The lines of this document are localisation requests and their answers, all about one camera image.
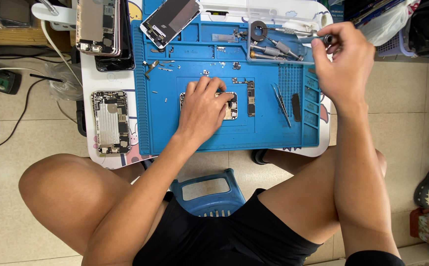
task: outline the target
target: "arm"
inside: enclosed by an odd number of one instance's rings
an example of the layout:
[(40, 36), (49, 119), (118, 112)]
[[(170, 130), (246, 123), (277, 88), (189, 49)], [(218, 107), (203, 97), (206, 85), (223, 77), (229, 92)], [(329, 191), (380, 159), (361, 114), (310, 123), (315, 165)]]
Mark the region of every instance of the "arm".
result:
[(157, 160), (101, 221), (82, 265), (130, 266), (144, 244), (170, 184), (190, 158), (221, 126), (225, 103), (233, 95), (218, 78), (202, 77), (187, 86), (179, 128)]
[[(351, 23), (329, 25), (318, 35), (339, 36), (326, 50), (312, 42), (320, 88), (338, 113), (334, 195), (346, 256), (380, 250), (399, 257), (390, 221), (390, 202), (368, 122), (365, 85), (374, 63), (375, 48)], [(342, 50), (333, 56), (339, 46)]]

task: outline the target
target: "fingernail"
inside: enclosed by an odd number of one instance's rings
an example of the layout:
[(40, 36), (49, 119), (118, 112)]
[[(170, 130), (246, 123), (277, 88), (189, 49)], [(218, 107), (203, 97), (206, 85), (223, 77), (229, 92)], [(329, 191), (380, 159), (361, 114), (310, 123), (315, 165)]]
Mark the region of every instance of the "fingernail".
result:
[(316, 45), (319, 45), (320, 40), (319, 39), (313, 39), (312, 40), (312, 47), (315, 47)]

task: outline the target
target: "left hand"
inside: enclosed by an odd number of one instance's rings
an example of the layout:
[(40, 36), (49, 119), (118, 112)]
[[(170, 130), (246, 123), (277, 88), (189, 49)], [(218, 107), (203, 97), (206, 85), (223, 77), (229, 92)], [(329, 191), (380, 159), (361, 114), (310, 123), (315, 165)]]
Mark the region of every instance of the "left hand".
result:
[(198, 82), (188, 83), (175, 135), (182, 136), (197, 148), (213, 136), (223, 122), (226, 102), (234, 97), (232, 93), (215, 97), (218, 88), (226, 90), (226, 84), (219, 78), (203, 76)]

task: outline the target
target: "leg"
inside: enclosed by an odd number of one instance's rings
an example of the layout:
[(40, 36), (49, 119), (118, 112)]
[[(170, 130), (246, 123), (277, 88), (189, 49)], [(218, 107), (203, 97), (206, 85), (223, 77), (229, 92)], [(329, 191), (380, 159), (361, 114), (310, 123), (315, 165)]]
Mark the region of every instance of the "leg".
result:
[[(263, 158), (295, 176), (261, 193), (260, 202), (296, 233), (318, 244), (340, 229), (333, 193), (335, 150), (329, 147), (317, 158), (270, 150)], [(377, 157), (385, 176), (385, 157), (379, 151)]]
[(57, 154), (30, 166), (19, 191), (37, 221), (83, 255), (96, 227), (129, 190), (131, 177), (144, 171), (137, 165), (112, 172), (89, 158)]

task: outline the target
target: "black phone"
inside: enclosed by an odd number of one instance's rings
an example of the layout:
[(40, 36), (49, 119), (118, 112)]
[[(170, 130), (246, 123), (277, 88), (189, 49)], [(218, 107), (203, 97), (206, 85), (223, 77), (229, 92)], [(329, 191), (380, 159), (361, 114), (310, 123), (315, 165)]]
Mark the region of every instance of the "black phone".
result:
[(121, 1), (121, 27), (121, 54), (116, 57), (95, 56), (96, 69), (100, 72), (133, 70), (135, 68), (127, 0)]

